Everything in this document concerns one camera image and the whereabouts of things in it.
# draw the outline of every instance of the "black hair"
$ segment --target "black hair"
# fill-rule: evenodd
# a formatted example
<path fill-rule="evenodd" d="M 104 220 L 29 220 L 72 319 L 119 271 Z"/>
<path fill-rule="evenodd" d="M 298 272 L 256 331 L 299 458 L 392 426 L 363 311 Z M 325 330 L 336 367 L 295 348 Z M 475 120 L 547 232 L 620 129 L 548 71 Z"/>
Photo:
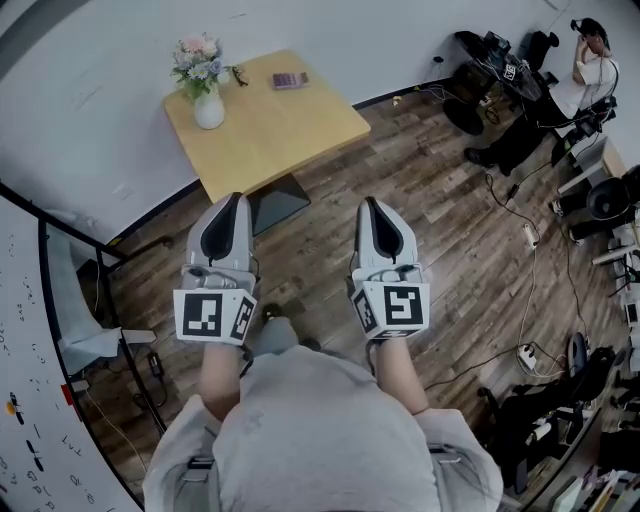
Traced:
<path fill-rule="evenodd" d="M 609 46 L 609 38 L 607 37 L 607 31 L 604 29 L 600 23 L 592 18 L 585 18 L 582 20 L 580 24 L 580 33 L 583 36 L 600 36 L 604 45 L 611 49 Z"/>

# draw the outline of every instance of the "sleeve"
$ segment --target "sleeve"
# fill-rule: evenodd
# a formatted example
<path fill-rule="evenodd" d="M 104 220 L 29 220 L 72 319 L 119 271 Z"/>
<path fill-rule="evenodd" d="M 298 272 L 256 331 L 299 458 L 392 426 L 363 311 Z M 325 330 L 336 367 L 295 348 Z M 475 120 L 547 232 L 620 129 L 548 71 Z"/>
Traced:
<path fill-rule="evenodd" d="M 613 64 L 607 59 L 602 63 L 602 76 L 600 75 L 600 59 L 593 59 L 586 64 L 578 61 L 578 70 L 586 85 L 598 85 L 599 83 L 609 83 L 615 80 L 615 69 Z"/>
<path fill-rule="evenodd" d="M 453 461 L 447 460 L 447 464 L 440 464 L 442 478 L 448 480 L 445 488 L 450 490 L 447 498 L 450 509 L 456 512 L 497 510 L 503 491 L 500 469 L 480 446 L 462 413 L 455 409 L 427 409 L 414 417 L 432 453 L 434 449 L 444 448 L 460 455 Z"/>
<path fill-rule="evenodd" d="M 209 459 L 213 464 L 213 442 L 220 432 L 221 423 L 205 408 L 200 395 L 193 395 L 160 439 L 151 458 L 142 490 L 145 510 L 174 511 L 177 496 L 183 492 L 183 475 L 194 457 Z M 216 478 L 203 478 L 217 485 Z M 205 488 L 204 492 L 217 493 Z"/>

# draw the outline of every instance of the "calculator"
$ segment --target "calculator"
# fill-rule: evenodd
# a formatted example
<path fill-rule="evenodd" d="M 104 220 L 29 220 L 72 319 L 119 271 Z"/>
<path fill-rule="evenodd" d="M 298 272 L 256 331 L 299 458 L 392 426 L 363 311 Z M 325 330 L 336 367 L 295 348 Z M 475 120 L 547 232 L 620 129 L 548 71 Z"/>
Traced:
<path fill-rule="evenodd" d="M 276 89 L 299 89 L 309 85 L 309 76 L 303 73 L 274 73 L 273 86 Z"/>

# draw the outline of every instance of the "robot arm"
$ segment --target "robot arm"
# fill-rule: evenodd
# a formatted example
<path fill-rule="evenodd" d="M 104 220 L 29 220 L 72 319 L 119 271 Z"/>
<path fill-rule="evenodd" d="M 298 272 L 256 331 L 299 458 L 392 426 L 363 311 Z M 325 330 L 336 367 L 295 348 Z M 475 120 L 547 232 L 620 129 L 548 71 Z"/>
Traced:
<path fill-rule="evenodd" d="M 429 327 L 429 284 L 422 278 L 416 237 L 393 209 L 373 197 L 358 208 L 349 298 L 365 336 L 382 342 Z"/>
<path fill-rule="evenodd" d="M 215 203 L 193 225 L 182 287 L 173 291 L 178 339 L 244 344 L 256 306 L 252 249 L 251 211 L 240 193 Z"/>

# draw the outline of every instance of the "black baseboard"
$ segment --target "black baseboard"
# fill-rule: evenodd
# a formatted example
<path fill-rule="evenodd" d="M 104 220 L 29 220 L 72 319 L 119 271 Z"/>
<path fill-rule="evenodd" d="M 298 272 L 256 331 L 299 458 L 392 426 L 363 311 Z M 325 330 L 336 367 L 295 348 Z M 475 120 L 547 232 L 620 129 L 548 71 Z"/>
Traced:
<path fill-rule="evenodd" d="M 420 84 L 417 87 L 424 88 L 424 87 L 427 87 L 429 85 L 443 85 L 446 88 L 450 81 L 451 81 L 451 78 L 444 78 L 442 80 L 436 80 L 434 82 L 427 82 L 427 83 L 424 83 L 424 84 Z M 356 103 L 355 105 L 353 105 L 353 108 L 356 109 L 356 110 L 360 110 L 360 109 L 363 109 L 365 107 L 369 107 L 371 105 L 375 105 L 376 103 L 380 103 L 381 101 L 386 101 L 388 99 L 391 99 L 394 96 L 404 96 L 405 94 L 408 94 L 410 92 L 414 92 L 415 88 L 416 88 L 416 86 L 405 87 L 404 89 L 400 89 L 400 90 L 393 91 L 393 92 L 390 92 L 390 93 L 387 93 L 387 94 L 383 94 L 382 96 L 376 96 L 375 98 L 371 98 L 369 100 L 361 101 L 360 103 Z M 140 229 L 142 226 L 144 226 L 151 219 L 153 219 L 157 215 L 161 214 L 164 210 L 169 208 L 171 205 L 177 203 L 178 201 L 180 201 L 180 199 L 182 199 L 183 197 L 188 196 L 189 194 L 191 194 L 191 192 L 194 192 L 195 190 L 197 190 L 201 186 L 202 185 L 200 183 L 200 180 L 196 179 L 193 183 L 190 183 L 186 187 L 178 190 L 178 192 L 173 194 L 171 197 L 168 197 L 167 199 L 162 201 L 162 203 L 160 203 L 158 206 L 156 206 L 155 208 L 152 208 L 147 213 L 145 213 L 137 221 L 135 221 L 128 228 L 126 228 L 124 231 L 122 231 L 122 233 L 120 233 L 113 240 L 111 240 L 107 245 L 110 245 L 110 246 L 118 245 L 125 238 L 127 238 L 128 236 L 130 236 L 133 233 L 135 233 L 138 229 Z"/>

